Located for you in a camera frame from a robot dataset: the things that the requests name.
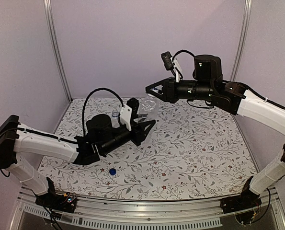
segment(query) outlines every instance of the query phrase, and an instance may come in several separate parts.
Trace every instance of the enclosure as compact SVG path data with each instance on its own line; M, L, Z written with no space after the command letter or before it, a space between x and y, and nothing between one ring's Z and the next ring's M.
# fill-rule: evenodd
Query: enclosure
M82 135L92 90L141 102L146 86L171 77L160 55L181 49L220 57L224 80L285 106L285 0L7 0L0 1L0 125L15 114L38 130ZM181 54L178 62L193 80L193 58ZM118 109L100 91L85 120ZM179 100L160 102L148 141L126 143L94 164L24 156L58 191L77 194L62 229L240 229L220 199L239 194L284 143L252 119ZM269 194L258 208L265 212L269 200L266 215L247 228L285 229L285 177ZM52 228L34 202L15 176L0 173L0 230Z

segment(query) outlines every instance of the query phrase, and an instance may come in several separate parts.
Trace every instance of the metal frame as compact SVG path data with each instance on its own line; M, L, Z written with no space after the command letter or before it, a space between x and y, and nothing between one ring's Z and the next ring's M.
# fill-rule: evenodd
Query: metal frame
M62 64L62 60L61 60L60 50L58 47L58 42L57 42L57 37L56 37L56 32L55 32L55 26L54 26L54 20L53 20L53 14L52 14L51 0L44 0L44 7L45 7L45 12L46 12L47 26L48 26L48 30L50 33L52 48L53 48L53 52L55 55L55 60L56 60L60 80L61 80L62 86L64 88L67 100L69 102L71 102L73 99L71 96L70 88L68 85L65 70L64 70L64 67Z
M285 230L285 215L276 189L272 187L270 191L271 207L275 213L277 227L279 230ZM116 229L120 230L168 230L173 229L172 226L178 226L177 229L180 230L208 229L210 228L209 223L217 221L216 224L219 226L221 225L220 218L234 215L234 213L223 214L220 208L221 198L181 201L138 201L79 195L75 213L62 213L60 222L92 229L107 229L108 225L112 228L117 226ZM266 206L269 199L268 192L262 193L261 199L262 206ZM30 189L23 186L17 202L18 206L16 215L11 222L11 230L18 229L23 212L48 218L44 209L34 204L35 196ZM197 225L202 223L204 225L206 223L204 228L199 226L197 228L189 228L191 224Z
M248 143L247 139L245 138L245 136L244 136L244 134L243 134L243 132L242 132L242 130L241 130L241 128L240 128L240 125L239 125L239 123L238 123L238 121L237 121L236 116L235 116L235 115L232 115L232 118L234 119L234 122L236 123L236 126L237 126L237 128L238 128L238 130L239 130L239 132L240 132L240 134L241 134L241 136L242 136L242 139L243 139L243 141L244 141L246 147L248 148L249 154L250 154L250 156L251 156L251 159L252 159L252 161L253 161L253 164L254 164L254 166L255 166L257 172L260 172L261 169L259 168L259 166L258 166L258 164L257 164L257 161L256 161L256 159L255 159L255 157L254 157L253 151L251 150L251 148L250 148L250 146L249 146L249 143Z
M247 35L247 29L249 26L250 14L251 14L251 0L245 1L245 9L243 15L242 29L240 34L240 40L238 45L237 54L232 70L231 81L236 79L236 75L239 69L241 55L243 53L245 39ZM51 1L44 0L45 12L47 25L51 37L52 48L54 51L58 72L60 79L69 102L72 101L69 85L65 75L64 67L61 60L60 50L57 44L57 37L54 27L53 14L51 9ZM249 150L251 158L255 164L257 170L259 170L254 155L239 128L238 122L233 116L235 123L244 139L245 144ZM119 226L139 226L141 224L150 226L171 226L175 223L193 223L201 222L204 220L215 220L223 217L227 214L223 214L220 208L220 199L222 197L207 198L199 200L182 200L182 201L136 201L136 200L116 200L101 197L89 197L89 196L78 196L78 207L77 212L74 214L63 213L61 222L84 226L90 221L93 222L105 222L116 224ZM279 230L285 230L285 214L283 211L282 204L279 201L276 189L271 188L271 200L272 209L275 214L276 223ZM267 204L269 199L267 192L261 194L263 206ZM11 230L17 230L22 218L23 212L26 211L26 207L35 207L42 209L34 204L35 197L32 191L26 187L22 187L19 193L18 199L15 204L14 215L11 221Z
M235 57L234 66L232 69L232 74L230 76L230 81L235 81L237 73L238 73L240 60L241 60L241 56L243 53L244 44L245 44L245 40L247 37L247 31L248 31L249 22L250 22L251 7L252 7L252 0L246 0L245 1L245 7L244 7L244 13L243 13L240 40L239 40L239 44L238 44L238 49L237 49L237 53L236 53L236 57Z

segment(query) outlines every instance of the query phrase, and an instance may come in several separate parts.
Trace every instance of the floral tablecloth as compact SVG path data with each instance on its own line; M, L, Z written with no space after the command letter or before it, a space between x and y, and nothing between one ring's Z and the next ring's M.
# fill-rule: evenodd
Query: floral tablecloth
M71 103L57 134L82 135L83 103L84 99ZM86 121L96 114L111 115L118 106L114 98L90 99ZM111 168L116 169L116 175L109 174ZM139 147L127 143L88 166L43 157L38 171L49 176L58 190L138 200L235 194L256 173L231 115L218 108L197 109L183 100L176 104L160 102L148 143Z

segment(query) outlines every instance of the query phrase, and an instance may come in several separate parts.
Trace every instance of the white bracket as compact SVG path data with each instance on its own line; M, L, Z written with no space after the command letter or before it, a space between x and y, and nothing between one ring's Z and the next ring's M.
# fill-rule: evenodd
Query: white bracket
M124 107L121 108L120 121L122 124L126 125L126 128L128 129L128 131L132 131L132 127L130 123L131 116L132 116L132 108L126 104Z
M176 82L180 82L181 80L181 76L179 73L182 74L182 68L179 64L179 62L177 61L177 58L174 59L174 61L172 61L173 64L174 64L174 69L176 70L175 71L175 78L176 78Z

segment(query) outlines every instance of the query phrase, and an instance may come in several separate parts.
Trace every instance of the table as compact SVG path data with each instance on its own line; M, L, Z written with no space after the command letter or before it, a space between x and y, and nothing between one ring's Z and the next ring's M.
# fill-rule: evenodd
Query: table
M82 135L85 99L75 99L56 134ZM204 106L202 102L194 105ZM115 98L92 98L86 121L119 106ZM115 168L111 176L109 169ZM127 143L92 165L43 157L38 171L57 190L132 200L183 200L239 193L256 169L233 117L219 109L198 109L184 100L160 102L150 141Z

